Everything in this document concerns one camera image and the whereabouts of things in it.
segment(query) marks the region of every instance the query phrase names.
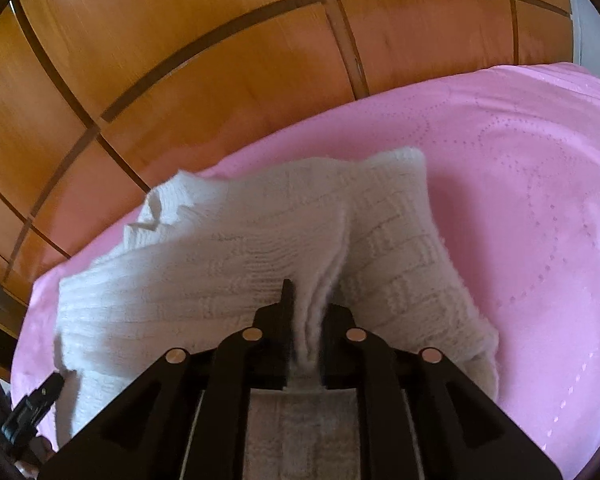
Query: white garment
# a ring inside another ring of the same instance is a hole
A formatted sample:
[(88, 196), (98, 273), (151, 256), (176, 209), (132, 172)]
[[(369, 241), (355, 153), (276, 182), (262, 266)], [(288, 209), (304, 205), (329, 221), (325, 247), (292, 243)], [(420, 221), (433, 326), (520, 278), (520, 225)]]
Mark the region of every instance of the white garment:
[[(433, 223), (424, 156), (300, 160), (240, 180), (179, 173), (146, 197), (123, 241), (62, 280), (59, 443), (167, 349), (218, 345), (296, 284), (299, 367), (315, 370), (339, 277), (356, 323), (409, 351), (440, 348), (497, 395), (496, 330), (479, 315)], [(356, 478), (350, 392), (254, 393), (245, 478)]]

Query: knitted sweater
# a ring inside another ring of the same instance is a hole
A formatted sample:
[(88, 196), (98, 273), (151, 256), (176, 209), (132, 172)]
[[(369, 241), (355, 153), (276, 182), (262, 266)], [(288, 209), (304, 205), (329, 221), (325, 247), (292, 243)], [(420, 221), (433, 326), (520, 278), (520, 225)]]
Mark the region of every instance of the knitted sweater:
[[(146, 197), (123, 241), (62, 280), (62, 445), (167, 349), (218, 345), (296, 284), (295, 373), (312, 377), (336, 285), (356, 323), (408, 351), (436, 346), (497, 395), (496, 330), (480, 316), (433, 223), (424, 157), (313, 158), (240, 180), (179, 173)], [(244, 477), (357, 478), (352, 392), (292, 380), (254, 392)]]

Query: black mechanical device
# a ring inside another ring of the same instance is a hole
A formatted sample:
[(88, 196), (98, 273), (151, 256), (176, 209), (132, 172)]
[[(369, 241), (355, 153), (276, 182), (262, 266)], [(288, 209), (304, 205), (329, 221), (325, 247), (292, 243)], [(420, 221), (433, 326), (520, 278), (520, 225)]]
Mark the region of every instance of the black mechanical device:
[[(170, 349), (71, 439), (39, 480), (237, 480), (250, 390), (283, 390), (294, 288), (216, 349)], [(558, 468), (442, 352), (393, 349), (327, 308), (327, 389), (358, 393), (364, 480), (562, 480)]]

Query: pink bed sheet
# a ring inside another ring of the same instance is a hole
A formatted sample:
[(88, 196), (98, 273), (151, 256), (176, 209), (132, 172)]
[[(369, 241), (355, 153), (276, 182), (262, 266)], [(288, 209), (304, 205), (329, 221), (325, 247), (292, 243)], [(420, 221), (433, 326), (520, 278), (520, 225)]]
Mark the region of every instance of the pink bed sheet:
[[(563, 63), (427, 81), (302, 121), (203, 174), (404, 145), (426, 154), (440, 232), (500, 330), (500, 405), (569, 480), (600, 445), (600, 79)], [(37, 280), (14, 402), (54, 369), (59, 280), (109, 251), (137, 214)], [(55, 442), (53, 414), (40, 430)]]

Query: silver rivet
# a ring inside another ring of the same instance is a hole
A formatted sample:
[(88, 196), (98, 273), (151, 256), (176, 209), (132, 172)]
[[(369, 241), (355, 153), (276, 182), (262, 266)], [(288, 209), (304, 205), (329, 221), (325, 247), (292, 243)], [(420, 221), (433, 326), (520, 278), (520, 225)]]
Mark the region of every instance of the silver rivet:
[(186, 357), (187, 353), (182, 348), (172, 348), (167, 352), (167, 355), (164, 356), (171, 365), (180, 364)]
[(442, 352), (437, 348), (425, 348), (422, 352), (420, 352), (420, 355), (427, 363), (431, 363), (433, 365), (442, 361)]
[(349, 328), (347, 330), (347, 339), (360, 343), (366, 339), (366, 332), (361, 328)]
[(254, 326), (250, 326), (249, 328), (244, 329), (242, 332), (242, 337), (246, 341), (259, 341), (262, 338), (262, 330)]

